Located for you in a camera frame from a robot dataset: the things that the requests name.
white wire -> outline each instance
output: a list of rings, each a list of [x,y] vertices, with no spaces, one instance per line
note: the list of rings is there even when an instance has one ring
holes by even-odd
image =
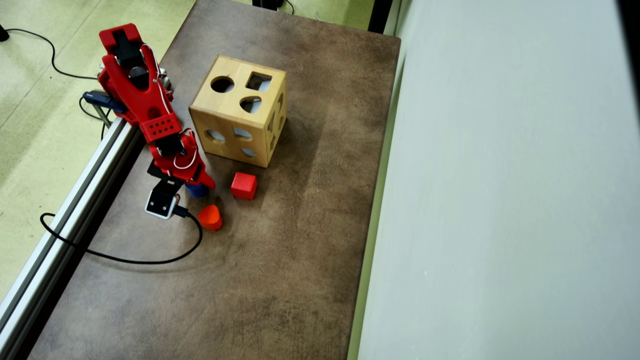
[[[160,88],[160,94],[162,95],[162,104],[164,105],[164,109],[166,110],[167,113],[171,113],[169,111],[169,107],[166,105],[166,101],[164,100],[164,88],[162,88],[162,85],[160,84],[160,66],[158,66],[158,61],[156,59],[156,54],[154,53],[153,48],[151,47],[151,45],[149,44],[142,44],[142,46],[146,46],[149,48],[149,50],[151,50],[151,55],[154,56],[154,63],[156,65],[156,84],[158,85],[158,87]]]
[[[183,130],[183,131],[181,132],[181,134],[184,134],[184,133],[185,133],[185,132],[187,132],[187,131],[191,131],[191,135],[193,136],[193,139],[194,139],[194,140],[196,140],[196,138],[195,138],[195,136],[196,136],[196,135],[195,135],[195,133],[193,132],[193,130],[192,130],[190,127],[187,127],[185,130]],[[196,141],[196,150],[195,150],[195,152],[193,153],[193,159],[191,159],[191,163],[189,163],[189,165],[187,165],[187,166],[185,166],[185,167],[179,167],[178,165],[176,165],[176,164],[175,164],[175,160],[178,158],[178,155],[176,154],[176,156],[175,156],[175,157],[173,157],[173,166],[174,166],[175,168],[177,168],[177,169],[180,169],[180,170],[188,169],[188,168],[190,168],[190,167],[193,165],[193,163],[196,161],[196,158],[197,158],[197,157],[198,157],[198,142]]]
[[[318,16],[318,12],[316,12],[316,19],[318,19],[318,20],[320,20],[322,22],[328,22],[329,24],[333,24],[331,21],[320,19],[320,16]]]

floor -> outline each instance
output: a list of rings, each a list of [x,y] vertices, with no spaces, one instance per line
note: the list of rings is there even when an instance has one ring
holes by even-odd
[[[295,15],[366,29],[372,0],[289,0]],[[97,33],[132,22],[160,58],[194,0],[5,0],[0,24],[46,36],[59,69],[98,72],[104,48]],[[291,12],[285,3],[280,9]],[[102,123],[78,99],[97,82],[62,76],[51,48],[11,32],[0,43],[0,299],[43,234],[39,216],[55,212],[100,142]]]

blue cylinder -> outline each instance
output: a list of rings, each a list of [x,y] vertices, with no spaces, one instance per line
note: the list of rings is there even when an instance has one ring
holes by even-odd
[[[203,184],[200,184],[200,185],[185,184],[184,187],[187,188],[187,192],[189,192],[189,195],[191,195],[192,197],[203,197],[204,195],[207,195],[209,193],[209,188],[204,186]]]

wire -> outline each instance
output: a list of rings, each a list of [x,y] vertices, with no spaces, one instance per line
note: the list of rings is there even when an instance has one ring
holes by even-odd
[[[142,46],[146,46],[149,48],[149,50],[151,50],[151,55],[154,56],[154,63],[156,65],[156,84],[160,87],[160,98],[162,98],[162,104],[164,105],[164,109],[166,110],[167,113],[171,113],[169,111],[169,108],[166,105],[166,101],[164,100],[165,94],[164,94],[164,88],[162,87],[162,84],[160,84],[160,66],[158,65],[158,61],[156,59],[156,53],[154,53],[153,48],[151,47],[151,45],[149,44],[142,44]]]
[[[109,109],[106,113],[105,116],[109,117],[109,113],[111,112],[111,109]],[[107,126],[107,124],[105,124],[104,122],[102,122],[102,132],[100,133],[100,140],[104,139],[104,128]]]
[[[296,9],[293,7],[293,4],[291,4],[291,3],[289,2],[289,0],[284,0],[284,1],[286,1],[287,3],[289,3],[289,6],[291,6],[291,15],[295,14],[295,13],[296,13]]]
[[[187,131],[189,131],[189,130],[191,130],[191,128],[190,128],[190,127],[187,127],[185,130],[183,130],[183,131],[180,133],[180,135],[182,135],[182,134],[186,133],[186,132],[187,132]],[[193,140],[195,141],[196,134],[193,132],[193,130],[191,130],[191,136],[193,136]],[[189,163],[189,165],[187,165],[187,166],[185,166],[185,167],[179,167],[178,165],[176,165],[176,164],[175,164],[175,160],[178,158],[178,155],[176,154],[176,155],[173,157],[173,166],[174,166],[175,168],[179,168],[180,170],[184,170],[184,169],[186,169],[186,168],[190,168],[190,167],[193,165],[193,163],[196,161],[196,158],[197,158],[197,157],[198,157],[198,142],[196,142],[196,150],[193,152],[193,158],[191,159],[191,162]]]
[[[72,78],[77,78],[77,79],[89,79],[89,80],[96,80],[98,77],[89,77],[89,76],[80,76],[80,75],[73,75],[73,74],[69,74],[68,72],[64,72],[60,69],[58,69],[56,67],[56,64],[53,62],[56,59],[56,47],[53,46],[53,43],[51,41],[49,41],[48,38],[43,37],[42,35],[36,34],[36,33],[32,33],[30,31],[27,30],[23,30],[23,29],[7,29],[7,31],[21,31],[23,33],[27,33],[27,34],[31,34],[34,36],[37,36],[39,38],[41,38],[42,40],[45,40],[46,42],[49,43],[49,45],[51,45],[51,49],[53,50],[53,55],[51,55],[51,65],[53,66],[53,68],[59,72],[60,74],[66,75],[66,76],[70,76]]]
[[[82,107],[82,99],[84,99],[84,97],[80,97],[80,100],[78,100],[78,105],[80,105],[80,110],[82,110],[82,111],[83,111],[83,113],[85,113],[85,114],[87,114],[87,115],[91,116],[91,117],[92,117],[92,118],[94,118],[94,119],[101,120],[101,119],[100,119],[100,117],[97,117],[97,116],[95,116],[95,115],[90,114],[88,111],[86,111],[86,110]]]
[[[329,23],[329,24],[333,24],[331,21],[327,21],[327,20],[320,19],[320,16],[318,16],[318,12],[316,12],[316,19],[318,19],[318,20],[320,20],[320,21],[322,21],[322,22],[327,22],[327,23]]]
[[[113,260],[113,261],[117,261],[119,263],[127,263],[127,264],[136,264],[136,265],[162,265],[162,264],[168,264],[168,263],[173,263],[175,261],[178,261],[180,259],[185,258],[187,255],[189,255],[190,253],[192,253],[199,245],[200,243],[202,243],[202,226],[200,225],[200,222],[198,221],[198,219],[196,219],[196,217],[194,217],[191,213],[185,213],[186,216],[188,216],[189,218],[191,218],[193,220],[194,223],[196,223],[196,225],[198,226],[198,232],[200,233],[198,235],[198,242],[196,243],[196,245],[194,245],[192,248],[190,248],[187,252],[185,252],[184,254],[177,256],[173,259],[168,259],[168,260],[159,260],[159,261],[138,261],[138,260],[129,260],[129,259],[122,259],[122,258],[117,258],[115,256],[111,256],[111,255],[107,255],[107,254],[103,254],[101,252],[97,252],[97,251],[93,251],[91,249],[86,249],[86,248],[82,248],[80,247],[78,244],[75,244],[65,238],[63,238],[62,236],[60,236],[59,234],[57,234],[55,231],[53,231],[53,229],[51,229],[47,223],[44,222],[44,218],[45,217],[54,217],[56,216],[56,214],[52,214],[52,213],[44,213],[42,215],[40,215],[40,223],[42,224],[42,226],[44,226],[45,229],[47,229],[47,231],[49,231],[56,239],[62,241],[63,243],[87,252],[91,255],[95,255],[98,256],[100,258],[105,258],[105,259],[109,259],[109,260]]]

red robotic arm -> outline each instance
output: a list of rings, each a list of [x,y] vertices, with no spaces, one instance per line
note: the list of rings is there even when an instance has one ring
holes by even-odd
[[[151,47],[142,42],[134,24],[100,32],[107,50],[104,70],[98,76],[103,89],[127,111],[117,113],[132,126],[140,126],[149,143],[154,165],[162,173],[189,185],[215,189],[198,152],[193,130],[182,130],[170,101],[173,95],[161,82]]]

